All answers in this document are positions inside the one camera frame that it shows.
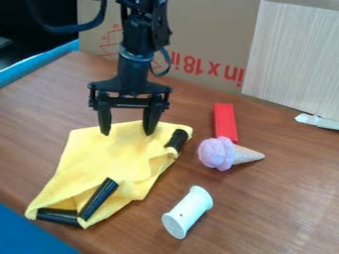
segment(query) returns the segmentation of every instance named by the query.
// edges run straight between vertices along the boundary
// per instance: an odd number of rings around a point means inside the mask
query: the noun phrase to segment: yellow cloth
[[[72,209],[80,212],[106,178],[119,184],[117,190],[84,221],[83,228],[103,220],[132,200],[142,200],[158,176],[178,157],[165,148],[176,129],[191,138],[192,128],[160,122],[146,136],[141,121],[113,124],[108,137],[98,127],[70,132],[53,178],[32,201],[25,215],[36,219],[39,208]]]

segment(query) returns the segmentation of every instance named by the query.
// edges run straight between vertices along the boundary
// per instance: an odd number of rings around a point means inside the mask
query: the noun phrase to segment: red box
[[[238,131],[234,117],[233,104],[214,103],[214,127],[216,137],[227,137],[238,144]]]

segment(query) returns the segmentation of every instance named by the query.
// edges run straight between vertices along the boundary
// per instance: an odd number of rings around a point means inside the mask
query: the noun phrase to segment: white cylinder
[[[163,226],[171,236],[183,239],[195,221],[212,207],[213,199],[207,190],[194,186],[170,212],[162,216]]]

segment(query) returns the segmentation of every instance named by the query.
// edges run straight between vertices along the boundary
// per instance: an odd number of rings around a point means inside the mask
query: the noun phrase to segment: table surface
[[[114,72],[112,62],[74,53],[0,90],[1,202],[24,214],[53,176],[69,131],[97,125],[86,83]],[[35,223],[83,253],[339,253],[338,132],[296,123],[298,111],[254,98],[158,81],[174,89],[162,120],[194,133],[147,198],[86,230]],[[263,161],[224,173],[199,163],[198,144],[213,136],[214,102],[234,104],[240,144],[265,153]],[[114,122],[141,117],[113,110]],[[214,207],[176,240],[160,218],[193,185],[211,193]]]

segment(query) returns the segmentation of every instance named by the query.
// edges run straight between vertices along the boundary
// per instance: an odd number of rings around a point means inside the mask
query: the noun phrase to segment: white object
[[[296,116],[294,119],[295,121],[299,123],[310,124],[310,125],[314,125],[314,126],[325,128],[325,129],[339,130],[338,121],[324,119],[317,115],[308,115],[308,114],[302,113]]]
[[[162,216],[163,226],[171,236],[183,239],[195,221],[212,207],[213,199],[207,190],[194,186],[175,208]]]

